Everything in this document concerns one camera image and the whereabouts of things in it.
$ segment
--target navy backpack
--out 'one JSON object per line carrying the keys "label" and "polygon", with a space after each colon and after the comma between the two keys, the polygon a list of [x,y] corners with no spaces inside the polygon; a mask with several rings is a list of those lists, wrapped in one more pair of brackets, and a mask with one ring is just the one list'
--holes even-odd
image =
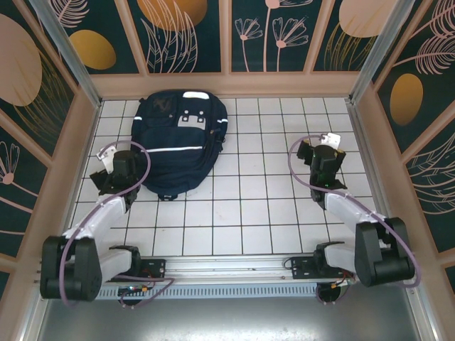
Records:
{"label": "navy backpack", "polygon": [[[144,185],[161,200],[199,186],[222,151],[228,128],[225,105],[198,90],[166,90],[141,99],[132,141],[149,152],[151,170]],[[132,150],[141,153],[137,147]],[[139,174],[146,159],[139,157]]]}

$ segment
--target white tiled floor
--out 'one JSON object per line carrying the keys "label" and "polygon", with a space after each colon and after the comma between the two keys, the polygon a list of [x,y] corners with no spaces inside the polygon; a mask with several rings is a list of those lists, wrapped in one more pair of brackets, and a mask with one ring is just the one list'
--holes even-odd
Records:
{"label": "white tiled floor", "polygon": [[[144,256],[288,254],[312,252],[354,234],[291,178],[287,151],[307,133],[336,131],[347,152],[340,179],[374,209],[348,111],[341,98],[222,99],[229,114],[224,150],[198,188],[174,202],[158,202],[145,187],[130,212],[109,231],[111,244],[132,244]],[[74,223],[94,205],[89,176],[101,169],[95,154],[127,140],[138,101],[105,102],[75,209]],[[292,160],[302,180],[309,167]]]}

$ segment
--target backpack strap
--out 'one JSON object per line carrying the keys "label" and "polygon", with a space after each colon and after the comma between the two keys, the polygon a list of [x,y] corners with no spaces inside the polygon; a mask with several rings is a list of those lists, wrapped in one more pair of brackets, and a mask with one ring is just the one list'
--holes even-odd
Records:
{"label": "backpack strap", "polygon": [[161,201],[172,201],[177,199],[178,195],[163,195],[163,194],[158,194],[158,199]]}

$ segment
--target flower illustration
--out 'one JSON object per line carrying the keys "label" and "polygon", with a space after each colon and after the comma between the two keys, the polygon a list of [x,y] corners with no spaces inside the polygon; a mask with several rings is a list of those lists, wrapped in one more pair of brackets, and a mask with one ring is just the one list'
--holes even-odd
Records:
{"label": "flower illustration", "polygon": [[279,71],[279,54],[282,48],[298,46],[308,43],[308,35],[304,35],[305,19],[289,19],[283,26],[283,18],[274,19],[273,34],[278,47],[277,71]]}
{"label": "flower illustration", "polygon": [[280,7],[298,7],[309,5],[313,0],[265,0],[267,6],[267,17],[265,19],[265,34],[264,34],[264,52],[262,53],[262,64],[264,72],[267,72],[267,35],[269,32],[270,11],[279,9]]}
{"label": "flower illustration", "polygon": [[313,0],[298,0],[298,1],[291,1],[291,0],[265,0],[265,4],[270,9],[278,9],[279,7],[297,7],[297,6],[305,6],[312,3]]}
{"label": "flower illustration", "polygon": [[[3,141],[0,142],[0,184],[13,185],[30,195],[38,197],[37,194],[31,192],[30,190],[25,189],[24,187],[22,187],[14,182],[14,172],[16,171],[16,168],[18,165],[20,152],[21,152],[21,150],[15,144],[11,144],[10,148],[8,150],[6,143]],[[32,211],[33,211],[20,204],[7,200],[4,197],[0,197],[0,201],[4,202],[7,205],[15,207],[19,210],[23,210],[24,212],[32,213]]]}
{"label": "flower illustration", "polygon": [[246,19],[245,22],[243,22],[242,19],[237,19],[235,21],[235,28],[237,29],[237,33],[239,33],[239,37],[242,40],[243,60],[245,61],[247,72],[249,72],[250,69],[248,68],[247,54],[245,53],[245,41],[262,37],[262,30],[259,29],[257,18],[254,20]]}

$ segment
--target purple cable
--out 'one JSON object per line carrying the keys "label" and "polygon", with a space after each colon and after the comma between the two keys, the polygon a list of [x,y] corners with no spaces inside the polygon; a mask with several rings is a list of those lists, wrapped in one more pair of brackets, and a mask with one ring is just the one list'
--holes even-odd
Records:
{"label": "purple cable", "polygon": [[140,281],[140,282],[164,282],[164,281],[169,281],[163,288],[159,289],[152,297],[147,298],[146,300],[142,300],[139,303],[135,305],[127,305],[124,301],[123,298],[128,294],[128,291],[125,291],[121,296],[120,296],[120,303],[122,304],[123,308],[129,307],[130,309],[135,309],[135,308],[140,308],[143,305],[146,305],[150,302],[152,302],[155,298],[160,296],[168,287],[170,287],[173,282],[176,280],[175,278],[144,278],[144,277],[134,277],[134,276],[125,276],[125,275],[118,275],[115,276],[114,278],[118,279],[129,279],[132,281]]}
{"label": "purple cable", "polygon": [[69,240],[67,241],[65,248],[63,249],[62,259],[60,260],[60,268],[59,268],[59,272],[58,272],[58,290],[60,291],[60,297],[62,298],[63,303],[68,307],[73,307],[75,305],[75,303],[69,302],[68,297],[66,296],[66,292],[65,292],[65,262],[66,262],[66,257],[68,256],[68,252],[70,251],[71,244],[74,242],[74,239],[76,239],[76,236],[85,227],[85,225],[90,220],[90,218],[92,218],[95,215],[95,213],[103,205],[106,205],[106,203],[108,203],[110,200],[114,199],[115,197],[119,197],[123,194],[127,194],[128,192],[131,192],[132,190],[138,188],[145,181],[145,179],[147,178],[147,176],[150,172],[150,167],[151,167],[150,155],[149,155],[149,153],[147,153],[147,150],[143,146],[138,144],[137,142],[126,141],[126,140],[125,141],[115,141],[115,142],[112,142],[112,143],[108,144],[107,146],[105,146],[101,150],[100,153],[103,154],[110,146],[117,145],[117,144],[131,144],[133,146],[140,148],[144,152],[145,157],[147,159],[147,168],[145,170],[144,176],[142,176],[141,180],[139,180],[135,185],[133,185],[130,188],[127,188],[126,190],[123,190],[120,193],[109,196],[108,198],[106,198],[102,202],[100,202],[98,205],[96,205],[93,208],[93,210],[91,210],[90,213],[82,220],[79,227],[74,231],[71,238],[69,238]]}
{"label": "purple cable", "polygon": [[308,136],[304,136],[301,139],[298,139],[297,141],[294,142],[294,144],[291,146],[291,149],[289,149],[289,154],[288,154],[288,158],[287,158],[287,165],[289,167],[289,170],[291,171],[291,175],[297,180],[297,182],[301,183],[302,185],[304,185],[312,190],[318,190],[321,192],[332,193],[332,194],[340,195],[341,197],[345,197],[346,199],[350,200],[355,205],[357,205],[362,211],[364,211],[368,215],[370,215],[373,219],[377,220],[397,240],[398,244],[400,244],[402,246],[402,248],[406,251],[409,259],[411,259],[411,262],[414,264],[415,273],[416,273],[416,278],[415,278],[414,283],[411,283],[411,284],[400,283],[400,286],[403,288],[415,288],[416,286],[418,286],[420,284],[420,281],[422,279],[422,272],[421,272],[420,266],[417,263],[417,260],[415,259],[414,254],[412,254],[411,249],[406,245],[405,241],[403,239],[401,239],[401,237],[389,225],[387,225],[384,222],[384,220],[382,220],[380,217],[378,217],[368,207],[364,206],[364,204],[362,204],[361,202],[356,200],[352,195],[340,192],[339,190],[329,190],[327,188],[320,188],[320,187],[310,185],[309,183],[305,183],[303,180],[301,180],[297,176],[297,174],[294,172],[294,169],[292,169],[292,164],[291,164],[292,151],[296,148],[296,146],[298,144],[300,144],[303,140],[312,139],[312,138],[321,139],[322,137],[323,137],[323,135],[308,135]]}

